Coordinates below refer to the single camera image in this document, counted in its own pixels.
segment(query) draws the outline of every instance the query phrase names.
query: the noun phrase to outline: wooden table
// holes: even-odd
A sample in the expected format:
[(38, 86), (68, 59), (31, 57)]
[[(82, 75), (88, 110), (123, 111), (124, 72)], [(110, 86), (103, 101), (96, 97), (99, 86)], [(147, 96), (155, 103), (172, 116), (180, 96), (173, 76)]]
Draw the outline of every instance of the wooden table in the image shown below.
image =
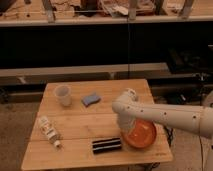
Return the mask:
[[(153, 103), (146, 80), (110, 80), (69, 82), (72, 105), (62, 107), (53, 95), (54, 88), (62, 83), (46, 86), (37, 117), (47, 115), (61, 133), (63, 148), (56, 150), (42, 135), (37, 119), (22, 163), (23, 170), (80, 168), (113, 165), (129, 165), (172, 160), (172, 154), (162, 126), (157, 127), (157, 138), (151, 147), (136, 150), (124, 141), (121, 151), (94, 155), (92, 141), (120, 137), (116, 114), (111, 109), (112, 101), (125, 88), (133, 88), (141, 102)], [(81, 99), (93, 92), (101, 101), (85, 108)]]
[[(167, 15), (177, 15), (172, 12), (170, 8), (167, 7), (168, 3), (176, 3), (183, 6), (185, 0), (164, 0), (163, 9), (167, 13)], [(212, 0), (194, 0), (192, 11), (190, 13), (191, 16), (205, 16), (205, 15), (213, 15), (213, 1)]]

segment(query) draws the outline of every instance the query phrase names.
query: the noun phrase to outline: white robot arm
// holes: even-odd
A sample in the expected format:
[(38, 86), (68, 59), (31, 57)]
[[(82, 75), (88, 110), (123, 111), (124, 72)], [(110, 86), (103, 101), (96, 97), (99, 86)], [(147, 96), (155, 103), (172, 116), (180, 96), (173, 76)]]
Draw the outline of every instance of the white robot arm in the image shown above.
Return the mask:
[(132, 89), (124, 91), (113, 103), (118, 124), (133, 123), (135, 118), (182, 129), (211, 139), (205, 171), (213, 170), (213, 108), (203, 106), (144, 104), (137, 101)]

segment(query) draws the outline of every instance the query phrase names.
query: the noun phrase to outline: white tube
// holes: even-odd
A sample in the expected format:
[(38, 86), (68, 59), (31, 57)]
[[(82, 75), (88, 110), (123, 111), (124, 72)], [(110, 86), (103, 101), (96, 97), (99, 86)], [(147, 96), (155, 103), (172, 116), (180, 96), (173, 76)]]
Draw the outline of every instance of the white tube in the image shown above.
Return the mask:
[(60, 135), (50, 123), (46, 116), (41, 116), (38, 119), (38, 123), (42, 133), (46, 136), (47, 140), (54, 145), (56, 148), (61, 147), (61, 143), (59, 141)]

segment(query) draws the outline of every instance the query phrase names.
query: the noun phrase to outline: white cup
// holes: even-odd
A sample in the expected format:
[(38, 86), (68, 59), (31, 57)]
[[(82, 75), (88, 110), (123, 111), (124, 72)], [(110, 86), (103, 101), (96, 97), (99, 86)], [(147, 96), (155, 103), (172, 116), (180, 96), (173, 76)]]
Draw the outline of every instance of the white cup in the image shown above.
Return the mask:
[(70, 106), (71, 92), (68, 85), (59, 85), (55, 88), (54, 94), (62, 106)]

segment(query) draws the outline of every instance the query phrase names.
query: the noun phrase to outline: blue sponge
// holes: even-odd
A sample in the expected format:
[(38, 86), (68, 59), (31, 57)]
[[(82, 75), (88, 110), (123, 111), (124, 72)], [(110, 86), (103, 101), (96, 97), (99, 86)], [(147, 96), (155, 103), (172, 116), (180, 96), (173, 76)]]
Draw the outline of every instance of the blue sponge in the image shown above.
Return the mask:
[(100, 96), (96, 93), (93, 93), (91, 95), (88, 95), (84, 97), (81, 101), (84, 104), (84, 106), (88, 107), (90, 104), (97, 103), (101, 100)]

